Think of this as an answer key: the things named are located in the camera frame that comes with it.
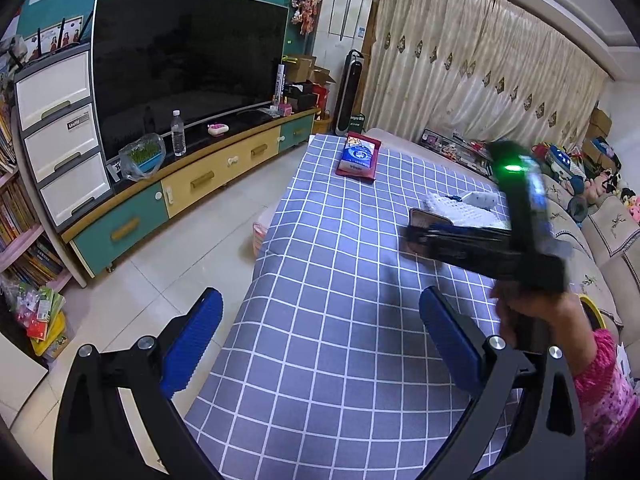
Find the row of books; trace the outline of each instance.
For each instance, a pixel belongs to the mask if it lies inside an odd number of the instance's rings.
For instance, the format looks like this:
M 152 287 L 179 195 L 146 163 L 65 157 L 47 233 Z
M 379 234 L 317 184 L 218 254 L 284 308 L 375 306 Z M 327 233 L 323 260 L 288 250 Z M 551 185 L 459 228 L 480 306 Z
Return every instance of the row of books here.
M 0 190 L 0 250 L 37 224 L 37 215 L 20 177 Z
M 13 173 L 14 170 L 15 152 L 11 130 L 4 119 L 4 114 L 0 114 L 0 171 Z
M 17 281 L 40 288 L 55 280 L 64 269 L 49 239 L 41 235 L 6 272 Z

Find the checkered tablecloth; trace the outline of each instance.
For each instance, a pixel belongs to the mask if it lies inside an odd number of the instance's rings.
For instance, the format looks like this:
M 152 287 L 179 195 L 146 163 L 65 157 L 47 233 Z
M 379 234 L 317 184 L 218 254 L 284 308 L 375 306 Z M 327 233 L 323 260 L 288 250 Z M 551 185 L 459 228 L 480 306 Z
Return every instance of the checkered tablecloth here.
M 420 292 L 437 285 L 497 332 L 491 280 L 398 250 L 427 190 L 489 186 L 385 149 L 375 183 L 336 176 L 343 147 L 334 136 L 309 144 L 186 416 L 229 479 L 414 480 L 468 403 L 424 330 Z M 497 213 L 506 218 L 504 203 Z M 480 466 L 495 459 L 514 407 Z

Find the curtain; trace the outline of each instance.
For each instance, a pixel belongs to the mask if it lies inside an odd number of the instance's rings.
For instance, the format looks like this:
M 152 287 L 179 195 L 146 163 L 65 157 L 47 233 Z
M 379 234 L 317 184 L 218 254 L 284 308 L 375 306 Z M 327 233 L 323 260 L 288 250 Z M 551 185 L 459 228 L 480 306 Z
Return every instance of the curtain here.
M 607 74 L 507 0 L 380 0 L 367 127 L 581 144 Z

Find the bolt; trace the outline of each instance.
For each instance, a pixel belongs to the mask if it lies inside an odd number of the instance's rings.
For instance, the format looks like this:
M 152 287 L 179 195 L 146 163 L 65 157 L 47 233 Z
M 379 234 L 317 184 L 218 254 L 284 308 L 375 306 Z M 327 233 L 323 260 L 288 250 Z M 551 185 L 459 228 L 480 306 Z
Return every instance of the bolt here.
M 94 351 L 94 347 L 92 347 L 91 345 L 82 345 L 78 349 L 78 355 L 80 357 L 89 357 L 89 355 L 91 355 L 91 352 L 93 351 Z
M 551 346 L 549 348 L 549 354 L 553 359 L 559 359 L 562 357 L 562 350 L 559 349 L 557 346 Z
M 145 335 L 138 339 L 138 348 L 141 350 L 149 350 L 156 344 L 156 338 L 150 335 Z
M 504 339 L 502 339 L 499 335 L 494 335 L 489 338 L 489 345 L 494 350 L 502 350 L 505 346 L 507 346 L 507 343 L 505 343 Z

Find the drawer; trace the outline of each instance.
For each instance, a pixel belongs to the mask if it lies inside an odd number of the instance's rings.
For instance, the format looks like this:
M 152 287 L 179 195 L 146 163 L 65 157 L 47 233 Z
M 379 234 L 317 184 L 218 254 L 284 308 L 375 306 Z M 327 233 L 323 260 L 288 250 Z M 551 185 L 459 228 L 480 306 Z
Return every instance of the drawer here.
M 280 128 L 236 142 L 162 179 L 169 218 L 254 166 L 278 154 Z
M 93 105 L 48 124 L 24 139 L 37 182 L 98 146 Z
M 168 219 L 158 182 L 109 211 L 73 242 L 87 266 L 98 274 Z
M 43 187 L 40 192 L 51 219 L 59 226 L 83 205 L 111 189 L 100 153 Z
M 307 140 L 309 135 L 311 135 L 313 127 L 313 115 L 283 124 L 280 127 L 280 145 L 278 147 L 278 151 L 283 152 L 284 150 L 288 150 L 291 146 L 295 146 L 303 140 Z
M 53 63 L 15 85 L 20 126 L 26 130 L 52 113 L 91 95 L 89 53 Z

